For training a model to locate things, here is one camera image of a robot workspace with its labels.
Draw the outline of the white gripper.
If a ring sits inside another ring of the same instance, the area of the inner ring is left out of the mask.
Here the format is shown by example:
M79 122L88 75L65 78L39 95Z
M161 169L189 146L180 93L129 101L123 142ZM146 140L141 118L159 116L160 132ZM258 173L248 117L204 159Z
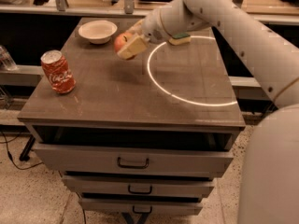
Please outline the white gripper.
M128 49L135 57L148 48L149 41L157 44L174 35L207 27L209 23L193 15L184 0L173 0L153 9L144 20L139 20L127 30L133 35L128 41Z

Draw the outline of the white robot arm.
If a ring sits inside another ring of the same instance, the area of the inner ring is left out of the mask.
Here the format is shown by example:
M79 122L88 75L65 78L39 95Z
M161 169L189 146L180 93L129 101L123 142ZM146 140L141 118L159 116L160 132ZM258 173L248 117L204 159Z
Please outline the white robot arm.
M118 35L124 60L149 43L212 26L255 77L277 111L263 119L248 143L238 224L299 224L299 50L254 20L232 0L173 0Z

